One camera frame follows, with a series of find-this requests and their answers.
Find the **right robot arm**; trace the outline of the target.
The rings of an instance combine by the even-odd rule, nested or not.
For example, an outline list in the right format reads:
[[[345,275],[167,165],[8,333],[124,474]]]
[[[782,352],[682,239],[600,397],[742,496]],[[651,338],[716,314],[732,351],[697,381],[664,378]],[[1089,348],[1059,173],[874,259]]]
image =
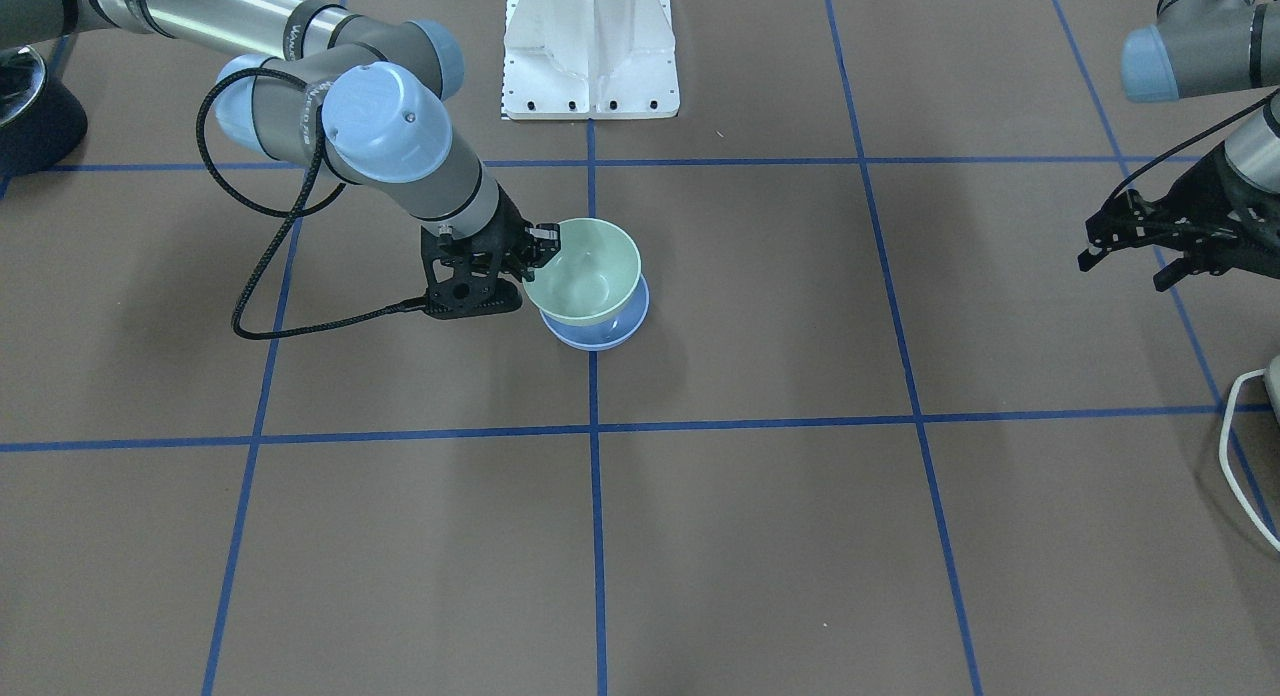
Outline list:
[[[425,271],[448,269],[454,310],[531,281],[561,249],[532,225],[454,130],[445,104],[465,81],[460,44],[433,20],[389,23],[330,0],[3,0],[3,122],[31,116],[49,90],[17,93],[33,44],[95,29],[198,44],[228,54],[197,114],[233,143],[366,186],[422,230]]]

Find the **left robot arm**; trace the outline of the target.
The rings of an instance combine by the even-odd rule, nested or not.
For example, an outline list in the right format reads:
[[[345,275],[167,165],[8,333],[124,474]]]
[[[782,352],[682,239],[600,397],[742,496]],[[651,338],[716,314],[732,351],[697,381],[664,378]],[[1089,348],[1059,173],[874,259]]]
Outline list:
[[[1152,26],[1126,36],[1121,77],[1134,104],[1178,102],[1277,86],[1277,0],[1157,0]],[[1089,271],[1119,249],[1175,249],[1156,290],[1183,278],[1242,269],[1279,275],[1277,96],[1228,118],[1233,132],[1160,200],[1120,182],[1085,223]]]

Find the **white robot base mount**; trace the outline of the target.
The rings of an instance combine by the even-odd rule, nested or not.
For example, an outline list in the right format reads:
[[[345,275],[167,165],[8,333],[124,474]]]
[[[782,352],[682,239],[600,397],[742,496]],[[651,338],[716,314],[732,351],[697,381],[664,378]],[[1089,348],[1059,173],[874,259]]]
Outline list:
[[[502,116],[668,119],[681,111],[672,0],[504,0]]]

